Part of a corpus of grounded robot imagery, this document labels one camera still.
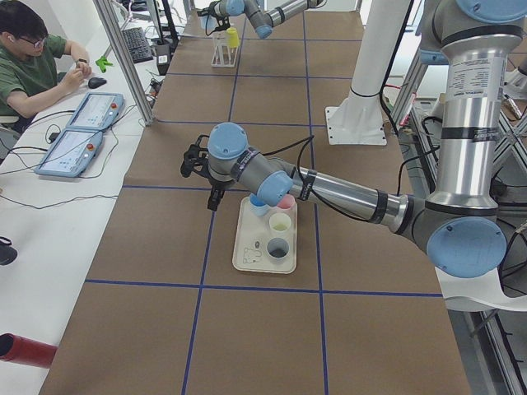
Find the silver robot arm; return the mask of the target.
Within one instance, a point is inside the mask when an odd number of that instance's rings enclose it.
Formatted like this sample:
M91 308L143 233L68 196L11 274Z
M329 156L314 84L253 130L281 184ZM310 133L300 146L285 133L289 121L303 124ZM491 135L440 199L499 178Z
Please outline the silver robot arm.
M260 39L273 28L323 1L287 1L264 11L257 1L214 1L199 17L227 23L245 15ZM384 138L377 101L405 31L413 1L373 1L348 98L326 119L330 144L373 145ZM441 117L438 173L425 199L379 189L269 157L248 143L236 123L219 123L184 153L181 174L195 173L212 186L208 208L215 211L224 191L239 183L275 207L287 193L320 202L355 221L381 224L414 242L431 262L455 277L479 277L499 267L511 246L496 224L490 196L508 54L523 39L526 1L425 1L418 60L440 55L448 62Z
M231 16L245 15L260 39L268 38L273 29L306 10L321 7L324 1L287 1L264 11L257 1L214 1L205 9L207 16L215 18L219 25L229 25Z

